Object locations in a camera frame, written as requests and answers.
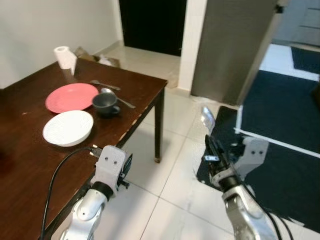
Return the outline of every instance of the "spoon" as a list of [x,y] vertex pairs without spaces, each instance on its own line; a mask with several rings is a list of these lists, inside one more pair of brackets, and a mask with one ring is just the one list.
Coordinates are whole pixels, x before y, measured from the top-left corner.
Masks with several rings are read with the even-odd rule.
[[104,83],[99,82],[98,80],[92,80],[92,81],[90,81],[90,83],[92,83],[92,84],[97,84],[97,85],[101,85],[101,86],[105,86],[105,87],[108,87],[108,88],[110,88],[110,89],[114,89],[114,90],[117,90],[117,91],[121,90],[120,87],[107,85],[107,84],[104,84]]
[[[113,91],[111,91],[110,89],[108,89],[108,88],[101,88],[101,92],[115,95],[115,93]],[[121,98],[117,97],[116,95],[115,95],[115,97],[118,100],[120,100],[120,102],[123,102],[125,105],[127,105],[129,108],[131,108],[131,109],[135,109],[136,108],[135,105],[132,105],[131,103],[129,103],[129,102],[125,101],[125,100],[122,100]]]
[[203,106],[201,108],[201,122],[207,127],[209,131],[208,135],[211,136],[212,130],[214,129],[216,124],[216,120],[207,106]]

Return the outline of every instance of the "table leg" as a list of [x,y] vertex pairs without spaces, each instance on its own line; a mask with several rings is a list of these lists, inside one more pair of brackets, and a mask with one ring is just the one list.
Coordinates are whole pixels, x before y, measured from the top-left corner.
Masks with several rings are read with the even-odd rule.
[[163,143],[163,128],[164,128],[164,106],[165,106],[165,90],[163,89],[159,95],[158,101],[154,106],[154,161],[161,162],[162,143]]

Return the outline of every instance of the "dark floor mat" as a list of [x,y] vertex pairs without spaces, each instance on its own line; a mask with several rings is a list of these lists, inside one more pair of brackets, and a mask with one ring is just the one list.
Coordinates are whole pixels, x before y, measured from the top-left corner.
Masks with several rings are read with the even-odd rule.
[[[320,116],[310,96],[316,84],[260,71],[245,100],[242,129],[319,151]],[[236,141],[236,118],[237,111],[220,108],[212,134],[226,149]],[[271,143],[264,164],[249,173],[245,182],[266,209],[320,233],[319,173],[319,158]],[[205,162],[197,177],[211,186]]]
[[295,69],[320,74],[320,52],[291,47]]

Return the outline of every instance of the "white bowl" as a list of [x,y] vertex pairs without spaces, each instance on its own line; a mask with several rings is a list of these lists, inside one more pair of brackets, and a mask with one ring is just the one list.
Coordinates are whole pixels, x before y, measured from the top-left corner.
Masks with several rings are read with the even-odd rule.
[[71,147],[83,142],[94,125],[93,117],[86,111],[72,110],[51,118],[43,128],[43,138],[61,147]]

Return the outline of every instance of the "dark brown table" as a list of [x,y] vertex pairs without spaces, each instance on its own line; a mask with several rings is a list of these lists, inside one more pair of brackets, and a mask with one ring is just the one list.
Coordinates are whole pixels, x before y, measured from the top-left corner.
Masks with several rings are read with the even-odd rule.
[[[0,92],[0,239],[37,239],[52,174],[71,151],[95,144],[122,147],[153,106],[155,106],[155,161],[161,160],[164,92],[166,80],[79,59],[76,82],[99,80],[118,86],[116,94],[136,106],[121,102],[121,112],[100,118],[93,107],[86,109],[94,118],[90,136],[73,147],[58,147],[42,137],[45,124],[56,114],[45,107],[46,97],[66,85],[58,63],[53,63]],[[97,159],[88,152],[70,158],[54,182],[47,226],[63,219],[94,172]]]

